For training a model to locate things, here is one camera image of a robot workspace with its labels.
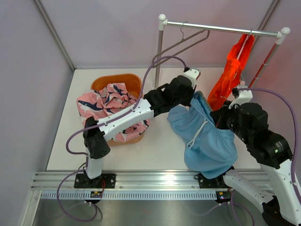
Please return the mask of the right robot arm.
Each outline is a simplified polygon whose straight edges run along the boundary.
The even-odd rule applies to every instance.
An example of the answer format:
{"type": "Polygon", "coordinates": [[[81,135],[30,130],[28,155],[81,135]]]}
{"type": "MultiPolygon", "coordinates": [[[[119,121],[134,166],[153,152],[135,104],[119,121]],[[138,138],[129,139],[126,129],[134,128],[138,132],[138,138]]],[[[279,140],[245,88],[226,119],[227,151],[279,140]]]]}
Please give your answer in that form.
{"type": "Polygon", "coordinates": [[[233,188],[250,201],[269,226],[299,226],[301,203],[292,181],[293,154],[287,140],[269,130],[268,113],[256,103],[229,107],[230,102],[210,112],[218,129],[231,130],[267,174],[273,192],[269,193],[243,177],[235,169],[214,173],[213,182],[219,187],[233,188]]]}

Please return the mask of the orange mesh shorts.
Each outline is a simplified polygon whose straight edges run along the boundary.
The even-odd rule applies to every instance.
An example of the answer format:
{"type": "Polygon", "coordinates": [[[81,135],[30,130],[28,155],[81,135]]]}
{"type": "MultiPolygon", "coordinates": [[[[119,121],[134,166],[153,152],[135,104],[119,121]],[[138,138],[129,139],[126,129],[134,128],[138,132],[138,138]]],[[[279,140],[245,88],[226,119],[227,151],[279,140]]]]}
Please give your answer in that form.
{"type": "Polygon", "coordinates": [[[253,43],[253,35],[243,34],[237,44],[231,48],[224,71],[207,98],[213,111],[221,108],[232,89],[241,82],[240,76],[249,59],[253,43]]]}

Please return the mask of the light blue mesh shorts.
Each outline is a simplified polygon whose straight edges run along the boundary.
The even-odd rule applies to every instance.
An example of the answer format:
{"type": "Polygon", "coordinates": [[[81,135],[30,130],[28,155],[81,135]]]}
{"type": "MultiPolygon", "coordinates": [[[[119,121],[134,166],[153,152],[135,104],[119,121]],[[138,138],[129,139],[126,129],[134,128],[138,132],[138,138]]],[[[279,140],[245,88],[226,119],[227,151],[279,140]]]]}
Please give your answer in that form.
{"type": "Polygon", "coordinates": [[[197,91],[189,108],[177,105],[167,117],[173,132],[185,143],[187,168],[207,179],[225,173],[238,158],[233,132],[216,128],[211,111],[203,93],[197,91]]]}

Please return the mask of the pink navy patterned shorts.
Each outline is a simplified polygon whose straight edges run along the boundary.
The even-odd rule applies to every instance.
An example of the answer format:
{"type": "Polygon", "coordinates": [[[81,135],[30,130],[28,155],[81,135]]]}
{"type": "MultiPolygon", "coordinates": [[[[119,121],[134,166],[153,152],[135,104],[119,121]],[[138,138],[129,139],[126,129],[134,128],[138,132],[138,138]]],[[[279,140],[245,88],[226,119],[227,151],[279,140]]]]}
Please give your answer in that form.
{"type": "MultiPolygon", "coordinates": [[[[126,107],[135,104],[137,98],[130,92],[124,83],[109,83],[102,90],[90,90],[76,100],[82,123],[93,117],[95,120],[111,116],[126,107]]],[[[143,120],[134,124],[109,141],[110,146],[134,144],[141,141],[143,134],[150,125],[150,120],[143,120]]]]}

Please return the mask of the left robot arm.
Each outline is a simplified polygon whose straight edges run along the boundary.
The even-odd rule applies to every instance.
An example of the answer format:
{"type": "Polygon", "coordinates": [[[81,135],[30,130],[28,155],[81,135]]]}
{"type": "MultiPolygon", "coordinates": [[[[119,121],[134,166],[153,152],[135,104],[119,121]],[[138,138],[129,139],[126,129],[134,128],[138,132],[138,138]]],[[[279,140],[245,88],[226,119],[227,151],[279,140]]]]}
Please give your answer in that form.
{"type": "Polygon", "coordinates": [[[113,177],[102,173],[104,157],[111,151],[108,141],[128,127],[169,112],[177,105],[190,106],[197,77],[179,75],[157,89],[149,91],[138,101],[104,122],[88,118],[83,132],[87,151],[87,166],[76,174],[75,188],[114,188],[113,177]]]}

